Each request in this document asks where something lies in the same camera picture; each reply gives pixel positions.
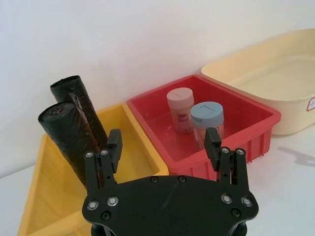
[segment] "cream plastic tub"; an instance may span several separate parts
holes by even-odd
[[[268,39],[205,65],[202,74],[282,114],[273,134],[315,122],[315,29]]]

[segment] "rolled black bag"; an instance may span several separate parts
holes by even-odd
[[[99,147],[81,109],[61,102],[43,111],[38,121],[86,187],[84,154],[99,152]]]
[[[75,75],[61,79],[50,85],[50,90],[57,102],[72,101],[83,110],[92,133],[97,141],[98,147],[100,149],[106,148],[106,132],[96,115],[93,104],[80,76]]]

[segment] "white wall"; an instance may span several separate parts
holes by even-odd
[[[0,177],[35,162],[61,78],[81,75],[101,109],[313,27],[314,0],[0,0]]]

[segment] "red plastic bin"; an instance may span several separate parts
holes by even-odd
[[[143,93],[127,104],[167,164],[170,174],[215,179],[206,151],[198,151],[191,134],[178,134],[172,127],[167,105],[169,91],[192,89],[195,104],[215,101],[223,106],[223,146],[243,148],[247,162],[264,155],[270,147],[272,127],[281,119],[280,112],[260,104],[198,75],[191,75]]]

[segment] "light blue screw cap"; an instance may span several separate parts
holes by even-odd
[[[201,102],[190,111],[191,122],[197,128],[216,128],[224,122],[223,106],[217,102]]]

